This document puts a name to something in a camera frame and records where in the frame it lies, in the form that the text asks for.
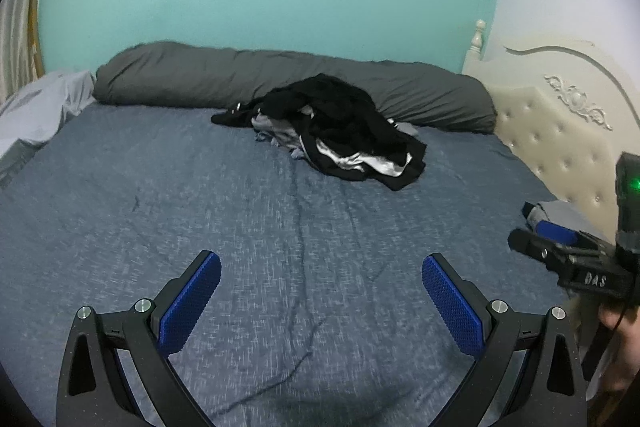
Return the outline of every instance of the mattress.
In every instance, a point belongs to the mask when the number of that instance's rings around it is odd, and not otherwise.
[[[392,192],[210,115],[96,103],[0,192],[0,361],[43,425],[74,312],[153,297],[203,249],[222,281],[170,360],[219,427],[428,425],[472,363],[422,287],[429,253],[518,311],[563,302],[507,246],[551,195],[497,137],[421,128],[425,172]]]

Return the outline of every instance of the pile of clothes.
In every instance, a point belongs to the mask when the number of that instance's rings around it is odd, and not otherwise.
[[[424,170],[426,145],[410,124],[386,120],[366,91],[326,74],[272,89],[211,121],[253,127],[258,140],[345,180],[374,178],[399,190]]]

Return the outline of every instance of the curtain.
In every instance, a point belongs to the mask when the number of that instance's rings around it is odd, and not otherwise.
[[[0,0],[0,104],[44,74],[37,0]]]

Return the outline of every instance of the long gray body pillow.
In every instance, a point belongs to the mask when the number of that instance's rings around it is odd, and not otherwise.
[[[231,108],[318,73],[366,90],[385,118],[494,131],[494,104],[478,80],[420,62],[153,42],[125,50],[98,68],[94,97],[113,105]]]

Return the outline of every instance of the cream headboard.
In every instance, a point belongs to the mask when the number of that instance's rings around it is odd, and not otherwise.
[[[592,42],[561,36],[510,40],[482,60],[484,28],[478,21],[463,73],[491,94],[495,134],[613,241],[616,161],[623,151],[640,154],[640,95],[631,79]]]

